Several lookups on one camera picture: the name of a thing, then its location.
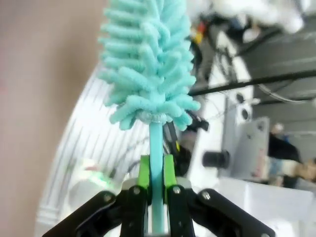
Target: person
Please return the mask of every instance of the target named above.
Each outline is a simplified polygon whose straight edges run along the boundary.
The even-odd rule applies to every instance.
[[[298,178],[316,182],[316,158],[302,163],[297,148],[277,137],[283,130],[280,123],[271,129],[265,179],[269,184],[286,188],[296,188]]]
[[[0,236],[34,236],[56,147],[98,61],[104,6],[0,1]]]

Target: wire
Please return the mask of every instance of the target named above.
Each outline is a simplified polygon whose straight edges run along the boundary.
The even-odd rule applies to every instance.
[[[284,88],[286,88],[287,86],[290,86],[291,84],[293,84],[294,81],[295,81],[295,80],[289,81],[289,82],[287,82],[286,84],[284,84],[284,85],[278,87],[277,89],[275,89],[275,90],[273,90],[273,91],[271,91],[271,92],[272,92],[272,93],[276,93],[276,92],[280,91],[281,89],[284,89]],[[262,100],[262,98],[264,98],[264,97],[266,97],[266,94],[264,94],[262,97],[259,97],[258,99],[259,99],[259,100]],[[244,103],[252,103],[252,102],[254,101],[254,99],[255,99],[255,98],[253,98],[253,99],[251,99],[251,100],[245,100],[245,101],[243,101],[241,104],[244,104]],[[226,116],[228,112],[230,112],[231,110],[235,109],[238,105],[241,105],[241,104],[239,104],[239,103],[235,103],[234,105],[231,105],[231,106],[229,106],[228,108],[226,108],[224,111],[220,112],[219,108],[215,105],[215,103],[214,103],[213,101],[211,101],[210,99],[207,99],[207,98],[206,98],[206,100],[207,100],[207,101],[210,101],[210,102],[215,106],[215,108],[216,108],[216,110],[217,110],[217,112],[218,112],[217,115],[214,115],[214,116],[212,116],[212,117],[206,119],[206,121],[211,121],[211,120],[213,120],[213,119],[218,119],[218,118],[220,118],[221,116]]]
[[[114,178],[114,177],[116,176],[118,169],[119,169],[119,168],[121,167],[121,165],[122,165],[121,163],[126,159],[127,154],[128,154],[130,151],[135,150],[138,146],[143,145],[143,144],[144,144],[146,141],[148,141],[148,140],[149,140],[149,136],[146,136],[145,138],[143,138],[143,139],[137,141],[134,145],[128,147],[128,148],[126,149],[126,151],[124,152],[124,154],[123,154],[119,159],[117,159],[117,161],[116,161],[116,163],[115,163],[115,165],[114,165],[114,168],[113,168],[112,171],[110,172],[109,177],[110,177],[110,178]],[[164,144],[163,144],[164,153],[165,153],[165,154],[168,154],[168,153],[169,153],[169,148],[168,148],[168,146],[166,145],[166,141],[163,141],[163,142],[164,142]],[[127,173],[129,173],[129,172],[128,172],[129,169],[131,169],[131,171],[133,170],[134,167],[131,167],[132,165],[130,165],[130,166],[128,167]]]
[[[140,164],[140,159],[137,161],[134,161],[127,169],[127,173],[131,173],[133,171],[133,169]]]
[[[268,83],[275,83],[277,81],[286,81],[286,80],[297,80],[297,79],[307,79],[307,78],[313,78],[316,76],[316,70],[308,70],[308,71],[300,71],[300,72],[294,72],[294,73],[287,73],[277,76],[270,76],[270,77],[263,77],[263,78],[256,78],[252,80],[240,80],[236,83],[228,83],[225,85],[220,85],[216,87],[206,87],[204,89],[199,90],[191,90],[188,94],[191,96],[197,96],[197,95],[204,95],[208,93],[214,93],[218,91],[223,90],[232,90],[232,89],[238,89],[245,86],[250,85],[258,85],[258,84],[268,84]]]
[[[242,55],[242,54],[245,54],[245,53],[249,52],[250,49],[252,49],[252,48],[254,48],[254,47],[256,46],[256,44],[259,44],[260,42],[263,42],[263,41],[267,40],[267,37],[268,37],[268,36],[272,37],[274,34],[276,34],[276,31],[271,31],[268,35],[265,35],[263,38],[260,38],[260,40],[257,40],[254,44],[250,45],[248,48],[244,48],[243,50],[239,51],[236,55],[239,56],[239,55]],[[207,37],[208,37],[208,39],[209,39],[209,43],[210,43],[211,47],[212,47],[212,48],[214,49],[214,51],[217,53],[214,58],[215,58],[215,60],[216,60],[215,63],[217,64],[217,66],[218,66],[219,69],[221,70],[221,73],[222,73],[224,76],[228,76],[226,70],[225,70],[224,67],[223,67],[223,63],[219,60],[219,56],[222,56],[222,57],[225,56],[226,58],[228,58],[229,62],[231,62],[231,65],[228,65],[228,66],[229,66],[229,72],[230,72],[230,73],[233,73],[234,75],[236,75],[235,69],[234,69],[234,67],[232,66],[232,60],[233,60],[233,57],[235,57],[235,56],[231,57],[231,56],[228,54],[227,51],[226,51],[226,52],[222,52],[220,49],[218,49],[218,48],[215,46],[215,42],[213,41],[213,39],[212,39],[212,37],[210,36],[209,33],[207,33]],[[285,85],[282,85],[281,87],[278,87],[278,88],[277,88],[276,90],[274,90],[274,91],[269,90],[266,86],[264,86],[264,85],[262,85],[262,84],[260,84],[260,85],[258,85],[258,86],[259,86],[259,88],[260,88],[261,90],[264,91],[265,94],[268,94],[269,96],[278,97],[279,99],[281,98],[281,99],[286,100],[286,101],[288,102],[288,101],[289,101],[288,99],[277,95],[276,92],[279,91],[279,90],[281,90],[281,89],[284,89],[285,87],[287,87],[287,86],[289,86],[289,85],[291,85],[294,81],[295,81],[295,80],[292,80],[292,81],[286,83]],[[232,105],[232,106],[226,108],[223,112],[220,112],[219,108],[216,106],[216,104],[215,104],[212,100],[209,100],[209,99],[206,98],[206,97],[205,97],[205,100],[211,102],[211,103],[214,105],[214,107],[216,108],[217,112],[218,112],[217,115],[212,116],[211,118],[206,119],[207,121],[210,121],[210,120],[212,120],[212,119],[220,118],[221,116],[225,116],[229,111],[235,109],[235,108],[239,105],[238,103],[236,103],[236,104],[234,104],[234,105]]]
[[[216,43],[214,42],[213,37],[211,36],[211,27],[214,26],[214,21],[208,21],[205,22],[205,36],[208,39],[208,42],[210,46],[213,48],[213,50],[219,54],[225,54],[222,50],[220,50],[218,47],[216,47]],[[242,47],[238,52],[235,53],[235,55],[232,56],[232,58],[237,56],[244,56],[245,54],[253,51],[255,48],[257,48],[260,44],[266,42],[270,38],[282,34],[282,31],[278,28],[268,28],[266,29],[257,39],[253,40],[250,43],[245,44],[244,47]]]
[[[269,88],[267,88],[263,84],[259,84],[258,87],[260,90],[262,90],[264,93],[271,96],[272,98],[279,100],[281,102],[287,103],[287,104],[304,104],[307,102],[307,100],[306,101],[291,100],[291,99],[285,98],[283,96],[280,96],[280,95],[276,94],[275,92],[272,92]]]
[[[208,37],[207,39],[209,40],[209,44],[211,45],[211,47],[213,48],[213,50],[215,51],[215,56],[214,56],[214,61],[215,64],[217,64],[220,72],[222,73],[222,75],[225,77],[225,79],[230,80],[231,77],[231,70],[232,70],[232,62],[233,62],[233,57],[231,57],[228,53],[228,50],[226,48],[226,51],[222,51],[219,48],[216,47],[215,42],[213,41],[213,38],[207,33]],[[227,59],[228,61],[228,70],[226,71],[223,65],[223,57]]]
[[[202,64],[203,56],[199,45],[195,43],[191,37],[189,37],[189,40],[191,42],[190,50],[193,52],[194,55],[193,66],[195,68],[195,75],[197,75]]]

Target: black cable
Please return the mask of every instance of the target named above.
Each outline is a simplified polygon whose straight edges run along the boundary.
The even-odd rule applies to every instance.
[[[167,122],[167,124],[163,128],[164,129],[168,128],[169,135],[170,135],[170,138],[171,138],[171,141],[168,141],[168,146],[169,146],[169,149],[170,149],[171,153],[173,155],[177,155],[178,154],[178,149],[177,149],[178,138],[177,138],[177,133],[176,133],[176,129],[175,129],[174,123],[173,122]]]
[[[134,161],[127,169],[127,173],[130,173],[133,171],[133,169],[140,164],[140,160]]]
[[[208,43],[210,44],[210,46],[212,47],[212,49],[215,52],[215,61],[218,62],[218,67],[222,73],[222,75],[225,76],[226,79],[228,79],[229,81],[237,81],[237,76],[235,74],[235,72],[232,71],[232,67],[233,67],[233,59],[234,57],[231,56],[229,54],[228,48],[225,49],[219,49],[216,46],[215,41],[213,40],[213,37],[211,36],[210,30],[211,30],[211,26],[214,24],[214,21],[210,21],[208,23],[205,24],[206,26],[206,30],[204,32],[204,37],[206,37],[208,39]],[[228,70],[226,71],[225,68],[223,67],[223,58],[225,58],[228,62]]]
[[[121,163],[126,159],[126,156],[130,151],[136,149],[139,145],[143,145],[148,140],[149,140],[149,137],[145,137],[144,139],[137,141],[133,146],[128,147],[126,149],[126,151],[124,152],[124,154],[116,160],[115,165],[114,165],[109,177],[113,179],[116,176],[118,168],[121,166]]]
[[[307,79],[307,78],[313,78],[316,77],[316,70],[308,70],[303,72],[295,72],[295,73],[288,73],[278,76],[271,76],[271,77],[262,77],[257,79],[252,79],[249,81],[240,81],[237,83],[229,83],[222,86],[217,86],[213,88],[204,88],[204,89],[196,89],[190,91],[188,94],[191,96],[197,96],[197,95],[205,95],[208,93],[214,93],[219,92],[223,90],[232,90],[232,89],[238,89],[243,88],[250,85],[258,85],[258,84],[268,84],[268,83],[274,83],[277,81],[286,81],[286,80],[297,80],[297,79]]]
[[[275,90],[273,90],[272,93],[276,93],[276,92],[278,92],[278,91],[280,91],[280,90],[282,90],[282,89],[284,89],[284,88],[290,86],[291,84],[293,84],[294,81],[295,81],[295,80],[289,81],[288,83],[286,83],[286,84],[284,84],[284,85],[282,85],[282,86],[276,88]],[[262,97],[259,97],[258,99],[263,99],[263,98],[266,97],[266,96],[268,96],[268,95],[264,94]],[[206,119],[206,121],[210,121],[211,119],[216,119],[216,118],[218,118],[219,116],[226,116],[229,111],[235,109],[238,105],[241,105],[241,104],[243,104],[244,102],[246,102],[246,101],[244,100],[242,103],[235,103],[234,105],[229,106],[228,108],[226,108],[226,109],[225,109],[224,111],[222,111],[222,112],[219,112],[219,109],[217,108],[218,114],[217,114],[217,115],[214,115],[213,117],[210,117],[210,118]]]
[[[193,55],[194,55],[192,63],[193,63],[193,66],[194,66],[194,68],[196,70],[196,74],[197,74],[199,71],[199,68],[202,64],[203,56],[202,56],[202,52],[201,52],[199,45],[197,43],[195,43],[191,37],[189,37],[189,40],[191,42],[190,50],[193,52]]]
[[[210,44],[210,46],[216,53],[225,55],[225,53],[216,46],[216,43],[214,42],[214,39],[211,36],[212,35],[211,27],[214,26],[216,22],[214,21],[208,21],[208,22],[203,21],[203,22],[206,28],[204,32],[204,36],[208,39],[208,43]],[[250,51],[254,50],[255,48],[257,48],[260,44],[266,42],[270,38],[275,37],[280,34],[282,34],[282,31],[276,27],[265,29],[257,39],[253,40],[252,42],[244,44],[244,46],[241,47],[240,50],[232,58],[237,57],[237,56],[243,56],[249,53]]]

